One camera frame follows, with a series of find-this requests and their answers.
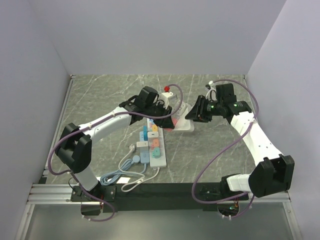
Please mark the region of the white triangular socket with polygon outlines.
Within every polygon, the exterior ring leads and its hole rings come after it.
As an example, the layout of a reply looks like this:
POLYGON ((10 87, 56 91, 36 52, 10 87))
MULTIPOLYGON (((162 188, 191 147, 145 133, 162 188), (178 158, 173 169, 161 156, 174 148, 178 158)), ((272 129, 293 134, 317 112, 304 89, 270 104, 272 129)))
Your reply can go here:
POLYGON ((185 116, 188 113, 188 109, 185 110, 183 115, 179 118, 175 117, 174 115, 171 118, 176 118, 178 120, 177 124, 175 125, 173 132, 193 132, 194 122, 192 120, 186 120, 185 116))

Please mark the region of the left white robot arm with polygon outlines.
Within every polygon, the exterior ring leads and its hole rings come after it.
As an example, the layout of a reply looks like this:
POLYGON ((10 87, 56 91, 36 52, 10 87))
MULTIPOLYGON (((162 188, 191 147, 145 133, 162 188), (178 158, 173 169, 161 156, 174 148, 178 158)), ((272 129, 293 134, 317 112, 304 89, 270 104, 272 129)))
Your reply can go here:
POLYGON ((90 167, 93 145, 143 118, 152 119, 158 127, 173 129, 172 115, 173 108, 160 98, 154 88, 145 86, 138 95, 96 120, 83 125, 68 124, 54 152, 83 187, 82 195, 88 201, 94 201, 100 195, 101 184, 90 167))

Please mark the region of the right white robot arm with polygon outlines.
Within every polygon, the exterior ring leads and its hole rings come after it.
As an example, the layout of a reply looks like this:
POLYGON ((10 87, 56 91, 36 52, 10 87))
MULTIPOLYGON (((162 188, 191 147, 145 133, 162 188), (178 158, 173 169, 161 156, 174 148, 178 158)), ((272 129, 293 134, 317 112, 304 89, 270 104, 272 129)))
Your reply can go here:
POLYGON ((238 132, 254 160, 255 168, 248 174, 231 174, 222 177, 220 183, 209 183, 208 189, 196 189, 193 183, 191 195, 198 203, 220 203, 246 196, 261 198, 291 188, 295 162, 290 155, 283 155, 257 122, 257 111, 246 101, 240 101, 234 92, 234 82, 207 84, 208 92, 199 95, 186 120, 208 123, 214 116, 221 116, 238 132))

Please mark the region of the pink square plug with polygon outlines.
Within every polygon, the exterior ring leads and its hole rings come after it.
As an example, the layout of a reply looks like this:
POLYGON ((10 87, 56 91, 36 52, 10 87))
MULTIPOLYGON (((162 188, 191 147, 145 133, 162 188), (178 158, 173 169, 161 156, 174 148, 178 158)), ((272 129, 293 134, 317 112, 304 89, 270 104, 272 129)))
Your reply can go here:
MULTIPOLYGON (((174 117, 172 117, 171 120, 172 120, 173 126, 175 127, 177 122, 178 122, 178 120, 176 118, 174 118, 174 117)), ((165 128, 165 130, 168 131, 168 132, 171 132, 174 129, 173 128, 165 128)))

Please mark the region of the white square plug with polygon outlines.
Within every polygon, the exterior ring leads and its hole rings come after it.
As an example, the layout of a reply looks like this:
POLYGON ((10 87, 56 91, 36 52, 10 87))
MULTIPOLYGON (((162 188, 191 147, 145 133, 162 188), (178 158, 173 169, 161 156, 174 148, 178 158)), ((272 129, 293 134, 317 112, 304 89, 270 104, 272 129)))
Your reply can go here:
POLYGON ((183 113, 186 111, 187 109, 187 104, 185 102, 181 102, 180 100, 175 104, 174 106, 174 111, 175 111, 175 114, 174 116, 176 118, 179 118, 183 115, 183 113))

